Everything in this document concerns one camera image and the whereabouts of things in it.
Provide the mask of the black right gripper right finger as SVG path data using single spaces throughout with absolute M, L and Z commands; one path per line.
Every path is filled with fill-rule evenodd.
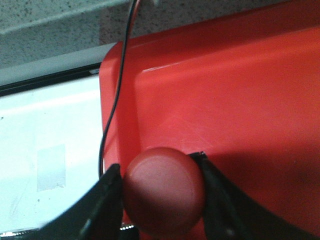
M 208 240 L 318 240 L 275 215 L 231 182 L 204 152 L 189 154 L 205 187 L 203 228 Z

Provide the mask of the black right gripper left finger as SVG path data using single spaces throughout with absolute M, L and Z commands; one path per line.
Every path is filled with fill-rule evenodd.
M 7 231 L 2 240 L 117 240 L 123 217 L 120 165 L 112 164 L 73 206 L 36 229 Z

